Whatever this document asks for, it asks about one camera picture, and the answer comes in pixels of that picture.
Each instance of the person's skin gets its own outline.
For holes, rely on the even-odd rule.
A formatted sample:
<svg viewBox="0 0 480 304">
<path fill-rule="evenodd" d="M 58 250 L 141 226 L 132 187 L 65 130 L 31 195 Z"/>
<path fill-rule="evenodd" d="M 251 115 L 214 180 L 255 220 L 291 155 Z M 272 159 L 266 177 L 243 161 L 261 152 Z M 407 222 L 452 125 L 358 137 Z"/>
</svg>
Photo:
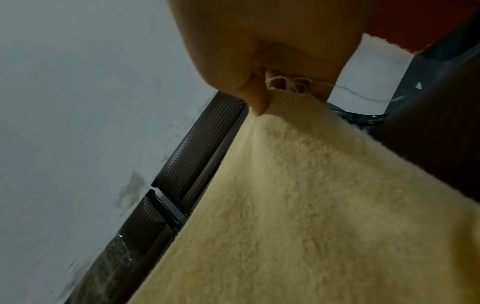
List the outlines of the person's skin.
<svg viewBox="0 0 480 304">
<path fill-rule="evenodd" d="M 168 0 L 211 86 L 268 107 L 265 71 L 334 84 L 357 49 L 373 0 Z M 310 92 L 326 101 L 332 88 Z"/>
</svg>

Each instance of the wall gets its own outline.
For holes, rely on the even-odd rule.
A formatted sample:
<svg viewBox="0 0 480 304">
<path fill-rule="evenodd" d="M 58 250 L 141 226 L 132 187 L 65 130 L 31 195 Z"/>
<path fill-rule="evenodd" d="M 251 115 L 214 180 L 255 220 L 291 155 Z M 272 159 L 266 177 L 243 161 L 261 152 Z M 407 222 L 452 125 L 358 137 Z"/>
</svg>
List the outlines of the wall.
<svg viewBox="0 0 480 304">
<path fill-rule="evenodd" d="M 0 2 L 0 302 L 63 303 L 214 93 L 164 0 Z"/>
</svg>

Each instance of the yellow fabric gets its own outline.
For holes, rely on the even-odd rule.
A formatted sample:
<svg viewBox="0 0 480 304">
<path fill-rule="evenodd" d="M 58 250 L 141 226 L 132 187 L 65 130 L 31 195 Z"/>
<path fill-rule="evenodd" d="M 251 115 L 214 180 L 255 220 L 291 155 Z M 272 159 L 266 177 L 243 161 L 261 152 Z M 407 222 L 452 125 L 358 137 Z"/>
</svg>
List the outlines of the yellow fabric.
<svg viewBox="0 0 480 304">
<path fill-rule="evenodd" d="M 271 100 L 131 303 L 480 303 L 475 202 L 314 97 Z"/>
</svg>

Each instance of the white thread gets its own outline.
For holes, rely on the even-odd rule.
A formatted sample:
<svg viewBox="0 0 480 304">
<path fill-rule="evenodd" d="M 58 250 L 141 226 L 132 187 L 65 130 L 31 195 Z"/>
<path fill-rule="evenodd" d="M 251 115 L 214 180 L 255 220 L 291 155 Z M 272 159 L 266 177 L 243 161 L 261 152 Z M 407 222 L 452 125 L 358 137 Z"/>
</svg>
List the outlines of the white thread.
<svg viewBox="0 0 480 304">
<path fill-rule="evenodd" d="M 283 76 L 283 75 L 278 75 L 278 76 L 275 76 L 275 77 L 272 77 L 272 78 L 269 78 L 266 80 L 266 85 L 267 86 L 270 86 L 270 83 L 273 81 L 273 80 L 276 80 L 276 79 L 285 79 L 287 81 L 291 81 L 293 83 L 293 87 L 295 88 L 295 91 L 297 93 L 300 93 L 299 90 L 297 89 L 297 85 L 302 85 L 304 88 L 305 88 L 305 94 L 306 94 L 306 86 L 305 84 L 303 83 L 298 83 L 296 82 L 297 80 L 305 80 L 305 81 L 310 81 L 311 83 L 316 83 L 316 84 L 319 84 L 319 85 L 324 85 L 324 86 L 329 86 L 329 87 L 332 87 L 332 88 L 340 88 L 340 89 L 344 89 L 344 90 L 347 90 L 348 92 L 350 92 L 351 94 L 355 95 L 355 96 L 358 96 L 360 98 L 363 98 L 363 99 L 366 99 L 366 100 L 370 100 L 370 101 L 374 101 L 374 102 L 396 102 L 396 101 L 400 101 L 402 99 L 404 99 L 406 97 L 406 95 L 402 95 L 402 96 L 398 96 L 396 98 L 393 98 L 391 100 L 387 100 L 387 99 L 374 99 L 374 98 L 370 98 L 370 97 L 367 97 L 367 96 L 364 96 L 360 93 L 357 93 L 347 87 L 344 87 L 344 86 L 339 86 L 339 85 L 334 85 L 334 84 L 331 84 L 331 83 L 328 83 L 328 82 L 324 82 L 324 81 L 316 81 L 316 80 L 312 80 L 310 78 L 307 78 L 307 77 L 289 77 L 289 76 Z"/>
</svg>

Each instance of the red object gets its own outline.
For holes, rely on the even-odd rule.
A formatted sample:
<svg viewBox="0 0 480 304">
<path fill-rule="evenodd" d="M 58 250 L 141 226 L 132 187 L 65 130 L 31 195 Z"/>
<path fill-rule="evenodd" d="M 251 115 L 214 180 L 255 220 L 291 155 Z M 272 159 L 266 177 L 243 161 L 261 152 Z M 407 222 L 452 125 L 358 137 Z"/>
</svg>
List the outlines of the red object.
<svg viewBox="0 0 480 304">
<path fill-rule="evenodd" d="M 376 0 L 367 29 L 411 52 L 420 52 L 472 18 L 475 0 Z"/>
</svg>

